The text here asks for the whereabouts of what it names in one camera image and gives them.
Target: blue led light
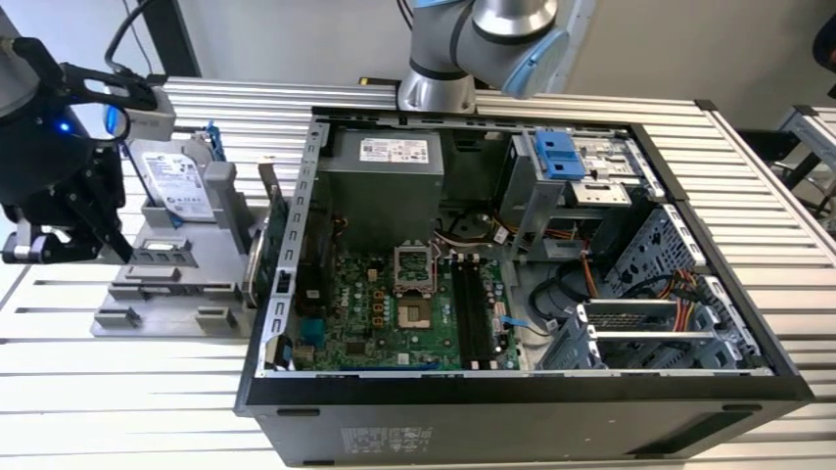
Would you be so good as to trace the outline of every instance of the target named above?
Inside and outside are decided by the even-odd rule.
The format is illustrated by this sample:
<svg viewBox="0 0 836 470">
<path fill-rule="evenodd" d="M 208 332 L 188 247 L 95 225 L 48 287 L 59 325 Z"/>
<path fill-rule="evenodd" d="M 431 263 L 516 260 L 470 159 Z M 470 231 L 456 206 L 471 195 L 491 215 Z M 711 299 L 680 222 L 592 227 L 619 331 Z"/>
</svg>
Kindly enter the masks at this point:
<svg viewBox="0 0 836 470">
<path fill-rule="evenodd" d="M 116 131 L 116 119 L 119 118 L 119 114 L 116 113 L 116 108 L 112 106 L 107 107 L 107 112 L 104 114 L 104 130 L 108 134 L 114 135 Z"/>
</svg>

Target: barcode label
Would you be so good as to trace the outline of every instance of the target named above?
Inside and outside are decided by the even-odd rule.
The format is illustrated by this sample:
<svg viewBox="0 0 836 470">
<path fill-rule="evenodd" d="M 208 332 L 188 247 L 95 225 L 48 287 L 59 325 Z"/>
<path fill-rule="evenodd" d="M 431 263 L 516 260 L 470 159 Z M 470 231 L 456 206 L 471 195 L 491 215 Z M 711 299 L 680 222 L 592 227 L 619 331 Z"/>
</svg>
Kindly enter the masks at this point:
<svg viewBox="0 0 836 470">
<path fill-rule="evenodd" d="M 506 227 L 499 227 L 499 229 L 496 230 L 496 234 L 494 235 L 494 241 L 500 244 L 504 245 L 506 244 L 506 240 L 508 240 L 508 229 Z"/>
</svg>

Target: hard disk drive label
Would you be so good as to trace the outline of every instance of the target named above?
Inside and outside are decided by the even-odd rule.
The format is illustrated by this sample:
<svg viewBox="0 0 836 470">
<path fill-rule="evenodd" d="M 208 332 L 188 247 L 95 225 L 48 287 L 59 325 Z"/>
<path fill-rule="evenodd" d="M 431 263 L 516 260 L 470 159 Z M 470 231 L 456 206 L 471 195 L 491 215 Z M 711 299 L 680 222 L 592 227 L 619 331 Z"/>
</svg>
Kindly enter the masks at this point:
<svg viewBox="0 0 836 470">
<path fill-rule="evenodd" d="M 166 208 L 183 220 L 212 218 L 204 182 L 192 159 L 180 154 L 143 154 L 148 175 Z"/>
</svg>

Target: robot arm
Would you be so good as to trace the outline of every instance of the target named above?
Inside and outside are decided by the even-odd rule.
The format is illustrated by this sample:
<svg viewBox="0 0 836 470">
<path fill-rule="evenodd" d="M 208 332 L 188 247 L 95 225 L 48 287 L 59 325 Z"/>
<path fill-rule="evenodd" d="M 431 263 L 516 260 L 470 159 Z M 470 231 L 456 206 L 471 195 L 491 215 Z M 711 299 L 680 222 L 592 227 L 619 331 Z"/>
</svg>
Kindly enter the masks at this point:
<svg viewBox="0 0 836 470">
<path fill-rule="evenodd" d="M 544 90 L 568 47 L 558 0 L 416 0 L 410 111 L 472 113 L 474 76 L 518 99 Z"/>
<path fill-rule="evenodd" d="M 87 80 L 119 94 L 90 90 Z M 136 75 L 59 65 L 40 41 L 19 37 L 0 10 L 0 204 L 18 223 L 3 247 L 7 263 L 95 259 L 104 247 L 131 259 L 116 214 L 126 202 L 116 146 L 130 123 L 115 139 L 92 139 L 71 109 L 87 103 L 107 104 L 124 116 L 127 110 L 158 108 L 154 90 Z M 43 226 L 70 240 L 44 233 Z"/>
</svg>

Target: power supply label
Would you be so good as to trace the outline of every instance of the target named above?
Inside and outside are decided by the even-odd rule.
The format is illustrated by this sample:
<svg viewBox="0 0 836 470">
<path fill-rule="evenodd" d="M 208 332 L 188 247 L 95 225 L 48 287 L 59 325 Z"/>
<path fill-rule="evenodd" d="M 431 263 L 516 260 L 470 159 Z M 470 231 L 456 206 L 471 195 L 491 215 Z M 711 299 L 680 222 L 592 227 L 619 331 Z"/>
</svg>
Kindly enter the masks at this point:
<svg viewBox="0 0 836 470">
<path fill-rule="evenodd" d="M 427 151 L 426 140 L 363 139 L 360 142 L 360 161 L 430 164 Z"/>
</svg>

